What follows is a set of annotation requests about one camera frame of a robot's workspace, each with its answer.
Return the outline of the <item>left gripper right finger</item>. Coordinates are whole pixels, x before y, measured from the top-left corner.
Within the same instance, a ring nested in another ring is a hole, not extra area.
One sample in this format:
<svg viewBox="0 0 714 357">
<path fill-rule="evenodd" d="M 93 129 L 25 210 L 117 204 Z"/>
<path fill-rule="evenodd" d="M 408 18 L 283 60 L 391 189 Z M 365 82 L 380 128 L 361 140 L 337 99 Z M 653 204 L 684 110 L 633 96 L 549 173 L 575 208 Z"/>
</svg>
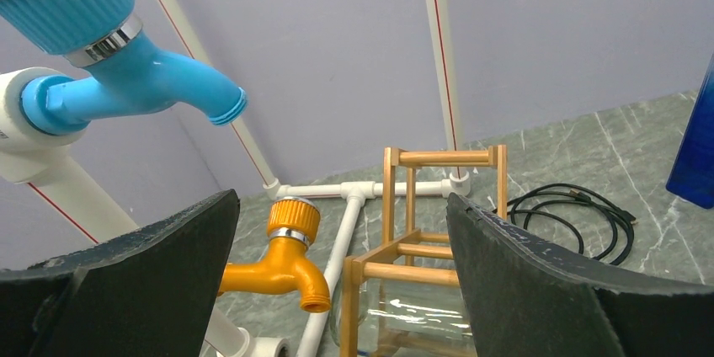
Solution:
<svg viewBox="0 0 714 357">
<path fill-rule="evenodd" d="M 480 356 L 710 356 L 713 289 L 603 264 L 451 194 L 446 222 Z"/>
</svg>

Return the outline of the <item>wooden wine rack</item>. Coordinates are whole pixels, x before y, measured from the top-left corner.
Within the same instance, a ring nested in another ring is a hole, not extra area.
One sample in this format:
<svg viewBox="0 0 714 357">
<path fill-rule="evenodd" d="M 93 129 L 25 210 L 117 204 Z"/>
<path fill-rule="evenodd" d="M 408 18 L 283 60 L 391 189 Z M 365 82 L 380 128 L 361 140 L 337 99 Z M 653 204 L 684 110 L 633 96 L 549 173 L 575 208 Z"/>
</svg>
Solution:
<svg viewBox="0 0 714 357">
<path fill-rule="evenodd" d="M 360 256 L 344 261 L 342 273 L 339 354 L 358 354 L 360 287 L 368 280 L 395 280 L 414 284 L 457 287 L 453 269 L 416 267 L 414 259 L 453 260 L 447 233 L 424 232 L 416 227 L 417 170 L 423 167 L 487 167 L 497 171 L 496 214 L 508 213 L 507 147 L 490 146 L 486 150 L 410 152 L 397 147 L 384 151 L 381 245 Z M 397 168 L 407 169 L 405 233 L 395 237 L 395 198 Z"/>
</svg>

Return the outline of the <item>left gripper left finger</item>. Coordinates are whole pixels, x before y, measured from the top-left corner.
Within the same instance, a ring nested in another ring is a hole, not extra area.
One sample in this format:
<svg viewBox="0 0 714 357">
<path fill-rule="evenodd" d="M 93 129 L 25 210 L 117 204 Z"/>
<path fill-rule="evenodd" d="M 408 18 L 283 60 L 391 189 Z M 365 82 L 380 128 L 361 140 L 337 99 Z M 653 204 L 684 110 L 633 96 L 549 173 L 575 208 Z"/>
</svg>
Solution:
<svg viewBox="0 0 714 357">
<path fill-rule="evenodd" d="M 240 213 L 234 190 L 1 273 L 4 356 L 196 356 Z"/>
</svg>

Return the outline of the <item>tall blue square bottle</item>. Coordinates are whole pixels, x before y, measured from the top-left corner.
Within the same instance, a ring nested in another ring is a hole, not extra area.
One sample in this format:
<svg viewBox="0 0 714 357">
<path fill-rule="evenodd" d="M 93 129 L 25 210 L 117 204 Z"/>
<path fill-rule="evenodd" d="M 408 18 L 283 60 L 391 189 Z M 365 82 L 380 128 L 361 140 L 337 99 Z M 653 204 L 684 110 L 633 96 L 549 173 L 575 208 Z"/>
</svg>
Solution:
<svg viewBox="0 0 714 357">
<path fill-rule="evenodd" d="M 713 58 L 703 77 L 665 188 L 701 208 L 713 208 Z"/>
</svg>

